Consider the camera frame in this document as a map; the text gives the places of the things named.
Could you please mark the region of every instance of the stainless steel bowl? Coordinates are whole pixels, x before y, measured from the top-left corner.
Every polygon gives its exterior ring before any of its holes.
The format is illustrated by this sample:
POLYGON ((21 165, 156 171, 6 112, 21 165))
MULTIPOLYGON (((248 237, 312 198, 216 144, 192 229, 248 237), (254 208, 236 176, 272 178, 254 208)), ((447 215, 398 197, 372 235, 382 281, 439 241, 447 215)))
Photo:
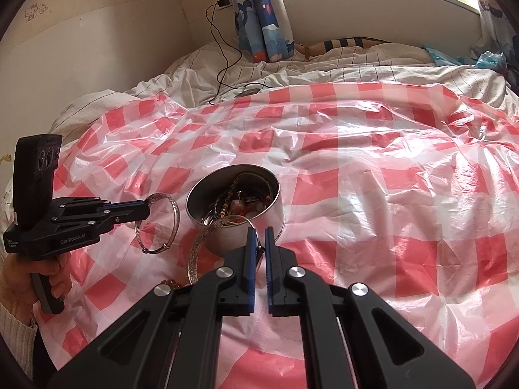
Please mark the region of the stainless steel bowl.
MULTIPOLYGON (((277 240, 284 226, 283 202, 281 201, 279 181, 269 170, 257 165, 230 165, 216 170, 201 179, 187 196, 187 214, 197 229, 205 228, 201 220, 207 214, 209 205, 219 195, 227 191, 234 179, 242 172, 253 172, 270 183, 274 192, 272 203, 263 212, 254 218, 250 218, 250 220, 258 230, 262 245, 265 244, 265 229, 267 227, 274 228, 274 235, 277 240)), ((251 176, 244 178, 243 182, 252 183, 253 180, 254 178, 251 176)), ((207 249, 216 254, 216 256, 224 257, 231 250, 245 246, 248 227, 249 224, 244 222, 239 225, 231 225, 214 230, 206 241, 207 249)))

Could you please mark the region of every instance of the jewelry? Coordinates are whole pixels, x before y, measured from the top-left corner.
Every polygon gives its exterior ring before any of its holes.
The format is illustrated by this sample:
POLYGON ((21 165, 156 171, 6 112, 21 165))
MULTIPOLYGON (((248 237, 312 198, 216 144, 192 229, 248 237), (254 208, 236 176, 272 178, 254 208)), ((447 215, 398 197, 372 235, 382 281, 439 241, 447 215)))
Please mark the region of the jewelry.
MULTIPOLYGON (((268 180, 266 180, 265 178, 263 178, 261 175, 259 174, 255 174, 255 172, 242 172, 241 174, 239 174, 233 181, 233 183, 231 184, 229 190, 227 191, 227 195, 225 197, 225 201, 222 205, 222 208, 220 210, 220 218, 224 218, 225 216, 228 215, 228 209, 229 209, 229 205, 231 203, 231 198, 233 197, 234 193, 236 192, 236 188, 238 186, 238 184, 240 183, 241 179, 243 177, 246 177, 246 176, 252 176, 254 178, 257 178, 259 179, 260 181, 262 181, 264 184, 266 184, 267 188, 268 188, 268 195, 265 196, 265 202, 266 202, 266 206, 265 208, 268 207, 268 205, 270 205, 271 201, 272 201, 272 198, 273 198, 273 190, 272 190, 272 186, 271 184, 268 182, 268 180)), ((216 210, 217 209, 217 203, 215 202, 214 204, 214 209, 216 210)))
POLYGON ((173 291, 175 291, 176 289, 180 289, 180 288, 182 288, 182 285, 180 285, 180 284, 179 284, 177 281, 175 281, 174 279, 163 280, 163 281, 161 282, 161 284, 169 285, 173 291))
POLYGON ((154 205, 154 203, 156 203, 157 201, 159 201, 163 198, 168 199, 169 203, 171 203, 171 206, 173 207, 173 214, 175 215, 175 221, 173 222, 173 230, 171 231, 170 238, 166 243, 162 244, 162 246, 160 246, 156 250, 150 250, 142 243, 142 240, 141 240, 142 221, 136 221, 135 222, 135 236, 137 237, 137 241, 142 248, 142 253, 144 253, 144 254, 159 254, 159 253, 162 253, 162 252, 168 250, 171 247, 171 245, 173 244, 173 241, 175 240, 175 237, 176 237, 176 233, 178 232, 178 226, 180 225, 180 209, 178 208, 178 205, 174 198, 172 198, 164 193, 154 193, 150 197, 148 197, 144 202, 149 207, 152 207, 154 205))
POLYGON ((218 198, 215 200, 214 202, 214 206, 213 206, 213 213, 214 213, 214 217, 217 218, 219 215, 218 215, 218 206, 220 206, 220 202, 222 201, 222 199, 225 197, 225 192, 223 192, 222 194, 220 194, 220 196, 218 196, 218 198))
POLYGON ((202 244, 206 240, 207 237, 217 228, 225 227, 227 225, 239 225, 244 222, 248 222, 248 224, 254 228, 254 231, 256 232, 256 238, 259 244, 259 235, 258 230, 256 227, 252 224, 250 219, 246 218, 245 216, 239 216, 239 215, 229 215, 225 218, 220 218, 214 221, 211 225, 209 225, 207 228, 204 228, 200 234, 195 238, 195 241, 193 242, 193 245, 191 246, 191 250, 189 250, 189 257, 187 260, 187 276, 189 278, 189 282, 191 285, 198 282, 198 273, 197 273, 197 267, 198 267, 198 252, 200 251, 200 248, 202 247, 202 244))

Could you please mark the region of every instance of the bed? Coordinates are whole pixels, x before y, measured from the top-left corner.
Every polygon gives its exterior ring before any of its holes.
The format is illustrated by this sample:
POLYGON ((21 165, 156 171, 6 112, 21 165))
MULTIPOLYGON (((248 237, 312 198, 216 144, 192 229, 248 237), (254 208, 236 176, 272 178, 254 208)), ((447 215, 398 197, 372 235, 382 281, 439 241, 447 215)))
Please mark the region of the bed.
MULTIPOLYGON (((182 210, 163 254, 142 254, 124 225, 72 253, 65 312, 36 311, 56 366, 157 283, 185 281, 196 236, 189 190, 220 167, 252 163, 281 182, 279 243, 299 264, 336 285, 366 282, 484 387, 519 332, 519 100, 504 77, 434 67, 426 51, 386 43, 308 61, 242 59, 225 76, 236 89, 210 105, 222 68, 209 44, 127 92, 79 98, 54 122, 64 138, 55 196, 116 202, 160 191, 182 210), (263 89, 236 98, 245 88, 263 89)), ((8 188, 2 229, 11 200, 8 188)), ((199 272, 218 261, 203 252, 199 272)), ((267 314, 262 265, 255 313, 224 319, 217 386, 304 387, 300 338, 297 318, 267 314)))

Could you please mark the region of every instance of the white bed sheet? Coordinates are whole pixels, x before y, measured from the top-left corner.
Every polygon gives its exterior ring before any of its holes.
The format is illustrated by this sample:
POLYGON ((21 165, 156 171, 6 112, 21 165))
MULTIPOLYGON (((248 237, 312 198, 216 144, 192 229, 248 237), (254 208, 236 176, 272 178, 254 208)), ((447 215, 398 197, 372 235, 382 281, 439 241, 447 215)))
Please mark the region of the white bed sheet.
MULTIPOLYGON (((237 51, 226 48, 224 53, 232 64, 237 51)), ((105 112, 139 98, 149 98, 160 92, 173 101, 192 109, 207 104, 216 94, 216 74, 226 67, 216 43, 175 61, 164 74, 141 82, 127 92, 107 89, 82 96, 73 101, 54 122, 51 133, 62 134, 64 144, 77 140, 87 127, 105 112)), ((434 67, 423 49, 403 44, 382 44, 370 49, 360 47, 336 48, 305 61, 296 53, 291 59, 278 63, 250 63, 242 58, 231 67, 224 82, 239 89, 222 86, 216 102, 229 100, 241 93, 243 85, 263 83, 272 88, 326 82, 400 82, 416 85, 441 83, 458 95, 481 100, 508 115, 519 107, 519 99, 507 87, 503 76, 491 70, 470 66, 434 67)), ((247 88, 261 88, 250 85, 247 88)))

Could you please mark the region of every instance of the wall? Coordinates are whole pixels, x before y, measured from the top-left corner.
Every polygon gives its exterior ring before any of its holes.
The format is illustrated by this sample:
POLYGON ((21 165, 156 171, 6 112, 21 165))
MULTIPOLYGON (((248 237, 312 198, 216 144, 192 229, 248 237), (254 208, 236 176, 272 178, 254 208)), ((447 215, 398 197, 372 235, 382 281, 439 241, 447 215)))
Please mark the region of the wall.
POLYGON ((469 55, 479 14, 447 0, 284 0, 294 40, 314 44, 355 36, 469 55))
POLYGON ((46 133, 81 95, 132 88, 195 49, 180 1, 25 2, 0 42, 0 188, 19 137, 46 133))
MULTIPOLYGON (((210 25, 206 19, 206 9, 217 0, 181 0, 195 47, 199 48, 211 41, 210 25)), ((226 40, 235 38, 234 9, 232 7, 216 11, 214 23, 226 40)))

